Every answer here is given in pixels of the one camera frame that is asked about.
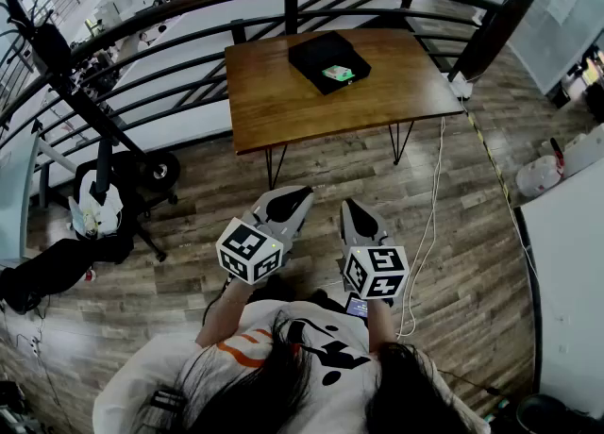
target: white device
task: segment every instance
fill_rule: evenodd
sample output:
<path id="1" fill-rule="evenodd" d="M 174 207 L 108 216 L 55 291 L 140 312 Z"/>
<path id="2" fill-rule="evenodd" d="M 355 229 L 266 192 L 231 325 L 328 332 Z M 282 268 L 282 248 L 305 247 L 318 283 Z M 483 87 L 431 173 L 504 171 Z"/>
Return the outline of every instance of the white device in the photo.
<path id="1" fill-rule="evenodd" d="M 402 246 L 352 246 L 344 277 L 363 300 L 398 296 L 409 276 Z"/>
<path id="2" fill-rule="evenodd" d="M 537 197 L 558 184 L 563 171 L 563 164 L 558 158 L 543 156 L 518 171 L 516 184 L 526 197 Z"/>
<path id="3" fill-rule="evenodd" d="M 564 177 L 570 177 L 604 158 L 604 125 L 600 124 L 587 137 L 564 149 Z"/>
<path id="4" fill-rule="evenodd" d="M 283 263 L 283 243 L 233 218 L 216 243 L 218 261 L 228 272 L 253 285 Z"/>

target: black box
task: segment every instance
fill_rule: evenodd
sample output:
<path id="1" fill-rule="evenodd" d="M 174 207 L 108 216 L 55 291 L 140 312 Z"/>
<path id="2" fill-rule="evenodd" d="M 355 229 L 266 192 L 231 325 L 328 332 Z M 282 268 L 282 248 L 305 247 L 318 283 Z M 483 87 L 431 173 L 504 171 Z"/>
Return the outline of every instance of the black box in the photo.
<path id="1" fill-rule="evenodd" d="M 291 47 L 289 59 L 323 95 L 361 80 L 371 71 L 371 65 L 355 52 L 352 43 L 335 31 Z M 354 76 L 344 82 L 324 76 L 323 71 L 334 65 L 349 68 Z"/>

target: smartphone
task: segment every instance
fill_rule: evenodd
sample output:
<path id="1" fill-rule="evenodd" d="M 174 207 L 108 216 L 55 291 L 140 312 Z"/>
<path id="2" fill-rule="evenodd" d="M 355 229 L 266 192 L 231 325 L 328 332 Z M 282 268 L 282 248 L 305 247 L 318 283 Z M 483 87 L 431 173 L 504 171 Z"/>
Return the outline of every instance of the smartphone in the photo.
<path id="1" fill-rule="evenodd" d="M 355 317 L 367 318 L 367 302 L 356 293 L 350 293 L 346 302 L 346 313 Z"/>

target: wheel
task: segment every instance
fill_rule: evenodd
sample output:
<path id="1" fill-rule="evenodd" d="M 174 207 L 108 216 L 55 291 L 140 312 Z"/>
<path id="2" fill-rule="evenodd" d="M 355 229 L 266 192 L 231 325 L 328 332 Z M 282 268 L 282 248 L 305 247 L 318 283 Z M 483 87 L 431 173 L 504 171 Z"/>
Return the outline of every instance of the wheel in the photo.
<path id="1" fill-rule="evenodd" d="M 151 152 L 149 158 L 158 164 L 159 172 L 145 165 L 143 185 L 152 192 L 170 190 L 180 175 L 180 162 L 168 152 Z"/>

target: wooden floor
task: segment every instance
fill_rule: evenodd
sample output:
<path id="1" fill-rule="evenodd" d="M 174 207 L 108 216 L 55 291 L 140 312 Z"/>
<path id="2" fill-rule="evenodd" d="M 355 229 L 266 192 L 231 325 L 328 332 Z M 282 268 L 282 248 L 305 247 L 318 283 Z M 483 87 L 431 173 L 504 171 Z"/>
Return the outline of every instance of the wooden floor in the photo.
<path id="1" fill-rule="evenodd" d="M 508 49 L 480 79 L 467 107 L 511 187 L 517 169 L 536 158 L 543 140 L 554 135 L 564 142 L 594 125 L 581 107 L 559 112 L 550 106 Z M 322 287 L 344 298 L 336 259 L 338 211 L 346 197 L 376 206 L 413 258 L 430 211 L 439 126 L 438 119 L 417 123 L 398 166 L 386 128 L 288 149 L 279 185 L 315 188 L 294 259 L 282 271 L 301 296 Z M 437 240 L 415 285 L 411 305 L 417 329 L 407 341 L 443 370 L 522 395 L 532 380 L 534 348 L 522 250 L 493 167 L 465 115 L 446 119 L 444 148 Z M 266 190 L 263 154 L 237 158 L 229 138 L 176 154 L 182 164 L 180 201 L 154 209 L 144 224 L 168 259 L 157 263 L 138 241 L 122 265 L 98 265 L 94 283 L 53 296 L 46 310 L 42 358 L 76 432 L 92 432 L 95 396 L 137 349 L 161 332 L 199 329 L 204 308 L 226 278 L 214 242 L 228 221 Z M 61 209 L 32 210 L 29 246 L 44 248 L 68 236 L 66 221 Z M 428 233 L 423 251 L 431 239 Z M 399 300 L 393 309 L 396 328 L 400 308 Z M 36 334 L 41 324 L 31 312 L 19 317 L 9 311 L 6 320 L 13 342 L 17 333 Z M 404 330 L 411 330 L 408 312 Z M 0 344 L 0 357 L 39 418 L 68 432 L 24 339 L 18 351 Z M 500 400 L 445 379 L 481 415 Z"/>

